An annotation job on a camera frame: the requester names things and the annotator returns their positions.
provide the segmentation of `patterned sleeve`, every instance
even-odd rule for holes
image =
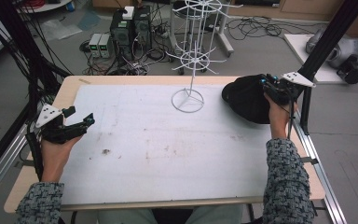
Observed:
[[[62,192],[62,183],[33,184],[16,210],[16,223],[58,223]]]
[[[267,154],[263,223],[312,223],[309,176],[295,144],[288,139],[271,139]]]

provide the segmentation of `wire stand base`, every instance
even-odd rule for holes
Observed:
[[[204,99],[198,91],[184,88],[173,94],[172,105],[179,111],[194,113],[202,109]]]

